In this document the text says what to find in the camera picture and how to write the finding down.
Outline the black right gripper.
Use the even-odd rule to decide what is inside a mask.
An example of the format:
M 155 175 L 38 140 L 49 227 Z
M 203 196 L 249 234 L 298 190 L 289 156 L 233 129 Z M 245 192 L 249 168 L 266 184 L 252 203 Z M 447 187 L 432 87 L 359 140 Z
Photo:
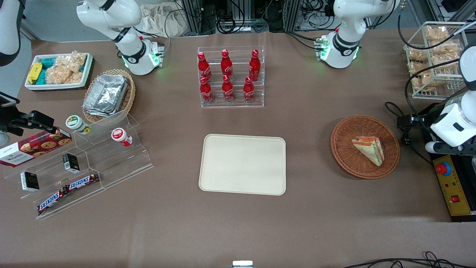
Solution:
M 0 109 L 0 128 L 2 132 L 22 136 L 24 128 L 55 131 L 54 119 L 39 111 L 33 110 L 29 114 L 18 109 Z

